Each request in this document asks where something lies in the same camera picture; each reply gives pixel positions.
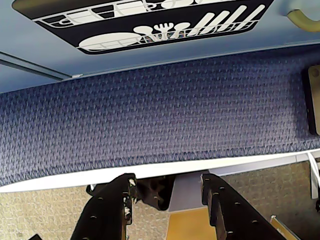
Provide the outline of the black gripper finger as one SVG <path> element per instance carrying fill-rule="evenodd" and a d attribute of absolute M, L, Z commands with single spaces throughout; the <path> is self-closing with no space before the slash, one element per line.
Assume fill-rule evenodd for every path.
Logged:
<path fill-rule="evenodd" d="M 218 240 L 297 240 L 289 228 L 272 216 L 266 220 L 245 198 L 215 174 L 202 176 L 202 204 Z"/>
<path fill-rule="evenodd" d="M 132 199 L 137 198 L 137 179 L 122 174 L 89 199 L 71 235 L 72 240 L 125 240 L 132 223 Z"/>

